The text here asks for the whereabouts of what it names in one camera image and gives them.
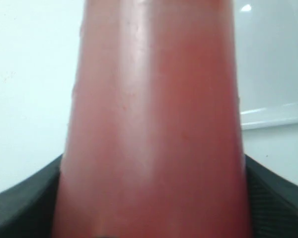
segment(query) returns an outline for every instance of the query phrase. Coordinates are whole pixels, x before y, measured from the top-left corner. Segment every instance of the red cylinder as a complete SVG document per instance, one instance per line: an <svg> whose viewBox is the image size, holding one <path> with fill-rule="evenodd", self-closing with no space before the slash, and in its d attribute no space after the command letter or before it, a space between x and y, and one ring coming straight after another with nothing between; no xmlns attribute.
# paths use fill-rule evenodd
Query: red cylinder
<svg viewBox="0 0 298 238"><path fill-rule="evenodd" d="M53 238L249 238L230 0L88 0Z"/></svg>

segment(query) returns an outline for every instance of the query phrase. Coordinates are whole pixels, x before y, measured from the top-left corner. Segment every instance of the white surface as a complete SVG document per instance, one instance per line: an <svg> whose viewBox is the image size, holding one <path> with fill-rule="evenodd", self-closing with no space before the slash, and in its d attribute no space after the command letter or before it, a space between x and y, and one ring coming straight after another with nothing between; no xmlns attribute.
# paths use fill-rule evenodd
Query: white surface
<svg viewBox="0 0 298 238"><path fill-rule="evenodd" d="M82 0L0 0L0 192L64 149Z"/></svg>
<svg viewBox="0 0 298 238"><path fill-rule="evenodd" d="M296 117L298 0L234 1L241 109L255 110L243 122ZM0 192L64 149L82 5L0 0ZM298 184L298 124L243 135L246 153Z"/></svg>

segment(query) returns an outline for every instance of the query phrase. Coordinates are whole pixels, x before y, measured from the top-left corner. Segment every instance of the red cone-shaped object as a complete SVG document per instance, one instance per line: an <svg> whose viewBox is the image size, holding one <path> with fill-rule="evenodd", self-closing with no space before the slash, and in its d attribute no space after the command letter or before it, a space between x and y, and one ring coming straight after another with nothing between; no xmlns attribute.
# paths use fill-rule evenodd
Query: red cone-shaped object
<svg viewBox="0 0 298 238"><path fill-rule="evenodd" d="M88 0L53 238L249 238L229 0Z"/></svg>

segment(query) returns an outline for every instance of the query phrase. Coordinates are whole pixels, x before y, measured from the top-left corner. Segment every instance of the red plastic object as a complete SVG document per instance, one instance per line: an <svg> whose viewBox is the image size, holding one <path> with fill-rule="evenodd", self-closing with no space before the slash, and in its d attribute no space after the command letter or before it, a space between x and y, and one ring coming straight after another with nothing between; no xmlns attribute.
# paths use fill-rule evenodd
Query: red plastic object
<svg viewBox="0 0 298 238"><path fill-rule="evenodd" d="M88 0L53 238L249 238L229 0Z"/></svg>

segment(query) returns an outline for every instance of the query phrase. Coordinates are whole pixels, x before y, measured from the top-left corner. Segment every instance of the black rubber base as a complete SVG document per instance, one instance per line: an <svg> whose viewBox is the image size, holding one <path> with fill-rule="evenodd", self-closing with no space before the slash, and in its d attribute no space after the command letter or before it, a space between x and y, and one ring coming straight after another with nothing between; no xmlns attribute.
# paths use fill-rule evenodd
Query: black rubber base
<svg viewBox="0 0 298 238"><path fill-rule="evenodd" d="M0 238L48 238L61 157L0 194ZM246 156L254 238L298 238L298 186Z"/></svg>

